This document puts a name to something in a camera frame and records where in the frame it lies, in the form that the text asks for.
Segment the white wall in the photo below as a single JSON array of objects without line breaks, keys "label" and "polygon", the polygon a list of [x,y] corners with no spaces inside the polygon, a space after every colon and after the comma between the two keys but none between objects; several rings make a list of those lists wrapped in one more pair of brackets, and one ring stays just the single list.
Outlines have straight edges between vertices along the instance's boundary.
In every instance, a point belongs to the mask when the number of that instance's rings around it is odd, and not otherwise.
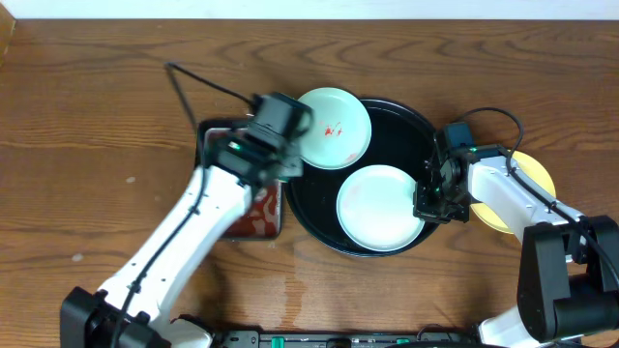
[{"label": "white wall", "polygon": [[0,0],[16,18],[619,19],[619,0]]}]

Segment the wooden table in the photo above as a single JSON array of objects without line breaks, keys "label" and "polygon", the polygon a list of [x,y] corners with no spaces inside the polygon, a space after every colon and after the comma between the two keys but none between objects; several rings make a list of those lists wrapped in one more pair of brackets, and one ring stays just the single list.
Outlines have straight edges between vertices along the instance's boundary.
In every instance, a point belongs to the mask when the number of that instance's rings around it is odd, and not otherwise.
[{"label": "wooden table", "polygon": [[[559,198],[619,219],[618,33],[616,22],[20,21],[0,69],[2,346],[57,346],[64,297],[95,291],[184,190],[193,135],[163,62],[247,95],[384,96],[438,128],[474,107],[508,108]],[[185,85],[203,118],[245,114]],[[472,127],[481,143],[516,137],[494,114]],[[275,241],[218,243],[176,313],[278,331],[464,327],[516,303],[519,256],[516,238],[474,219],[398,256],[350,257],[286,206]]]}]

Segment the yellow plate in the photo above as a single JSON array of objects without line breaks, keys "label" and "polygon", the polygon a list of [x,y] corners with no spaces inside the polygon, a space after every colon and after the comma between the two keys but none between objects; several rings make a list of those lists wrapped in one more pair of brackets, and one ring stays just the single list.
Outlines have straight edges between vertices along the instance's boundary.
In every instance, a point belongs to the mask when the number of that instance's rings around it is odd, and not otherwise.
[{"label": "yellow plate", "polygon": [[[545,168],[534,158],[529,155],[522,154],[520,151],[516,151],[513,156],[514,160],[518,162],[518,166],[522,169],[524,174],[528,175],[534,182],[536,182],[542,189],[545,189],[553,197],[556,198],[556,191],[554,190],[554,184],[550,174]],[[471,209],[475,212],[481,221],[486,225],[494,228],[497,231],[504,233],[512,233],[507,227],[505,222],[495,214],[486,204],[476,203],[471,204]]]}]

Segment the round black tray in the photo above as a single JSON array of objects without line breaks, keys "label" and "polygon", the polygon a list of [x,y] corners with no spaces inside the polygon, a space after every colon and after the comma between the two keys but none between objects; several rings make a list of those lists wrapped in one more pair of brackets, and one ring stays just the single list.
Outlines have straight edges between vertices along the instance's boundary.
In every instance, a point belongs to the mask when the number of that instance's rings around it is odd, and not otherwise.
[{"label": "round black tray", "polygon": [[371,119],[371,141],[364,155],[339,170],[322,170],[304,163],[303,176],[290,180],[285,194],[295,217],[325,245],[355,256],[394,255],[421,243],[438,224],[426,222],[412,243],[393,251],[358,246],[339,225],[336,212],[339,188],[350,174],[373,164],[394,166],[415,180],[424,178],[427,175],[424,160],[432,154],[434,126],[419,112],[394,101],[361,99],[361,102]]}]

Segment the white plate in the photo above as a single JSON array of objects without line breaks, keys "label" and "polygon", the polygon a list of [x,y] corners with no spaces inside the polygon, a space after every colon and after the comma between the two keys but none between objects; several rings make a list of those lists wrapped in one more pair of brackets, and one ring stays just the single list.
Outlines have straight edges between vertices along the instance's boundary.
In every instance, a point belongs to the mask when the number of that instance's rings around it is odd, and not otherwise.
[{"label": "white plate", "polygon": [[389,165],[354,172],[339,189],[341,228],[361,247],[392,251],[413,242],[424,222],[413,217],[415,180]]},{"label": "white plate", "polygon": [[[313,109],[314,123],[301,137],[301,158],[321,169],[341,169],[358,160],[368,149],[371,122],[364,105],[338,88],[318,88],[299,102]],[[304,118],[301,128],[307,125]]]}]

